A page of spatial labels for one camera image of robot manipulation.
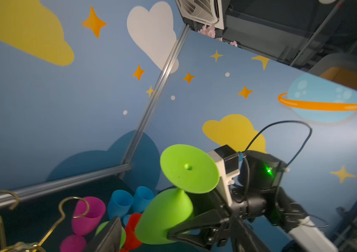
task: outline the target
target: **pink cup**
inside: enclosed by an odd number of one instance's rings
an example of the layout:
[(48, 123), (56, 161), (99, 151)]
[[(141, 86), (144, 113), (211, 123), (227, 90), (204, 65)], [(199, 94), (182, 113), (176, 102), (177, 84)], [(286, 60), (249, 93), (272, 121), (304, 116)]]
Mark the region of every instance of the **pink cup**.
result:
[[(87, 235), (93, 231), (100, 223), (106, 208), (101, 199), (96, 197), (85, 197), (85, 200), (89, 203), (89, 212), (80, 218), (72, 218), (72, 230), (77, 235)], [(76, 204), (74, 216), (79, 216), (86, 211), (86, 204), (83, 201), (79, 201)]]
[(66, 237), (59, 246), (60, 252), (81, 252), (86, 247), (86, 240), (80, 235)]

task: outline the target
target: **orange planet ring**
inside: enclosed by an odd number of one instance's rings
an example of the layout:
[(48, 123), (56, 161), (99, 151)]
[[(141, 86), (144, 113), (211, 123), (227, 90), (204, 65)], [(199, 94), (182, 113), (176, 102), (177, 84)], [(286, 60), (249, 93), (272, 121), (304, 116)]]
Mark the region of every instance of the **orange planet ring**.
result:
[(308, 110), (321, 110), (321, 111), (357, 111), (357, 104), (355, 103), (332, 103), (332, 102), (305, 102), (288, 100), (282, 96), (288, 93), (283, 93), (278, 96), (278, 101), (283, 105), (292, 108), (301, 108)]

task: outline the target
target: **dark green table surface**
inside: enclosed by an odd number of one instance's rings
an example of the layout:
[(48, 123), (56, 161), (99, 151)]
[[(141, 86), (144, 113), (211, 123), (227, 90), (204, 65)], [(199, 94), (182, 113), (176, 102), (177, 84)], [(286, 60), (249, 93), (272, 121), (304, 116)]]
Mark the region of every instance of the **dark green table surface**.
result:
[[(52, 224), (60, 218), (58, 211), (59, 202), (70, 196), (87, 197), (94, 196), (101, 199), (106, 205), (113, 191), (123, 189), (133, 195), (133, 191), (116, 176), (107, 177), (88, 184), (65, 189), (58, 193), (50, 194), (38, 199), (22, 202), (13, 211), (9, 209), (0, 209), (0, 215), (3, 218), (7, 244), (12, 245), (22, 241), (26, 243), (38, 242), (48, 231)], [(54, 230), (49, 238), (42, 245), (47, 252), (59, 251), (59, 245), (67, 236), (72, 235), (71, 218), (77, 200), (70, 200), (64, 204), (66, 214), (65, 220)], [(107, 213), (103, 221), (108, 221)], [(89, 242), (94, 236), (94, 232), (85, 235)], [(182, 243), (168, 245), (147, 245), (143, 244), (132, 252), (196, 252), (197, 249)]]

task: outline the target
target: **white cloud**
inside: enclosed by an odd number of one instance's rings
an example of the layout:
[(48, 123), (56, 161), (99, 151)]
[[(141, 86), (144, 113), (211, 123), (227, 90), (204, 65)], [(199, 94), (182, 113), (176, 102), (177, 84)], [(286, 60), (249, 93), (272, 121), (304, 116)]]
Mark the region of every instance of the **white cloud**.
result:
[[(157, 2), (150, 11), (142, 6), (134, 7), (127, 19), (128, 33), (151, 60), (163, 69), (176, 42), (173, 30), (173, 13), (166, 2)], [(178, 68), (178, 60), (171, 73)]]

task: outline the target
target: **green led light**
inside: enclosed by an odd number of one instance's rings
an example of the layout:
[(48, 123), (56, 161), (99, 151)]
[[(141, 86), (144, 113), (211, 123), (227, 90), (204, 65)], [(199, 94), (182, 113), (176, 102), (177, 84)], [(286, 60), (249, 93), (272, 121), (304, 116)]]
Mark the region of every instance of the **green led light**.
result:
[(271, 177), (274, 176), (274, 174), (272, 174), (272, 170), (271, 170), (270, 167), (265, 167), (265, 169), (267, 170), (268, 174), (269, 174)]

